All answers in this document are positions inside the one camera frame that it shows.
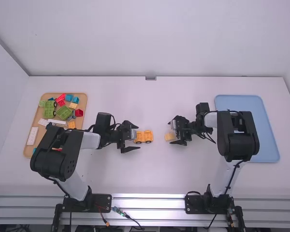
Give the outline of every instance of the white table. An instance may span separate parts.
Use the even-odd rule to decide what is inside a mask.
[[[153,143],[141,144],[141,149],[127,154],[120,154],[116,145],[81,152],[76,169],[93,192],[113,193],[113,206],[131,210],[131,216],[143,225],[194,226],[208,225],[212,216],[186,215],[181,198],[190,190],[206,190],[220,154],[216,145],[196,136],[187,147],[168,144],[164,140],[167,122],[176,115],[195,120],[195,105],[208,102],[214,109],[218,94],[259,95],[281,159],[247,164],[233,193],[244,209],[247,226],[290,227],[290,95],[278,77],[157,77],[157,81],[145,77],[31,77],[0,154],[0,223],[51,224],[54,206],[61,202],[60,190],[32,172],[29,159],[22,155],[37,103],[46,92],[85,92],[84,129],[95,123],[98,112],[108,112],[116,122],[129,120],[141,130],[152,130]],[[68,215],[63,217],[62,223],[68,223]],[[105,217],[112,225],[132,224],[115,213]],[[73,218],[77,218],[75,224],[103,224],[98,214],[75,214]],[[217,216],[213,226],[223,225],[224,216]]]

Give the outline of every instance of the black bracket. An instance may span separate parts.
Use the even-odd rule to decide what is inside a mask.
[[[208,209],[206,207],[206,197],[204,195],[187,195],[185,197],[185,211],[186,214],[227,214],[228,208],[217,207],[215,209]],[[229,199],[229,206],[234,206],[233,198]]]
[[[51,232],[57,232],[59,227],[59,219],[62,212],[72,213],[109,213],[112,210],[112,195],[110,194],[91,194],[86,196],[82,202],[76,199],[64,197],[62,204],[57,204]]]

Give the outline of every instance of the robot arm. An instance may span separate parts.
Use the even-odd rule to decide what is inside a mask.
[[[259,151],[260,144],[252,113],[229,110],[211,112],[208,103],[198,104],[196,111],[196,120],[193,122],[182,116],[176,116],[169,122],[178,138],[170,143],[187,146],[187,141],[192,140],[193,134],[216,143],[210,134],[213,128],[217,128],[217,146],[221,157],[215,180],[207,186],[206,192],[201,195],[192,191],[199,195],[189,195],[191,192],[186,195],[186,213],[215,214],[213,220],[217,214],[226,214],[229,227],[233,227],[231,214],[235,212],[241,231],[245,231],[242,208],[234,206],[231,193],[240,170]]]
[[[248,111],[210,112],[208,103],[198,104],[196,111],[196,120],[193,122],[189,122],[182,116],[176,116],[169,122],[178,138],[177,141],[170,143],[187,146],[187,141],[192,140],[193,134],[205,139],[213,133],[213,128],[217,128],[217,146],[222,157],[210,189],[214,197],[221,194],[231,195],[241,168],[259,151],[260,144],[252,113]]]
[[[64,130],[47,125],[47,131],[31,158],[30,168],[54,181],[70,198],[83,201],[89,187],[75,171],[81,149],[102,149],[110,143],[116,143],[121,153],[139,149],[125,147],[125,140],[135,139],[138,127],[129,121],[118,127],[115,122],[110,125],[111,117],[108,113],[98,113],[96,124],[88,130]]]

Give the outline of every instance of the teal toy block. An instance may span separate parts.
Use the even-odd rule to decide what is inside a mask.
[[[79,103],[79,98],[78,97],[74,97],[72,102],[78,104]]]
[[[71,95],[71,94],[66,94],[66,101],[67,101],[67,102],[72,101],[72,99],[73,99],[73,95]]]

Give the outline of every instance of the green toy block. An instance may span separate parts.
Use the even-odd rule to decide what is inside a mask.
[[[45,107],[45,103],[46,103],[45,100],[39,101],[39,107],[41,108]]]
[[[55,108],[57,106],[57,102],[55,102],[55,101],[46,101],[44,106],[47,109]]]
[[[55,108],[45,108],[43,112],[43,117],[44,118],[53,118],[56,116],[56,111]]]
[[[66,120],[72,113],[72,110],[70,110],[66,105],[61,107],[57,110],[57,115],[62,119]]]

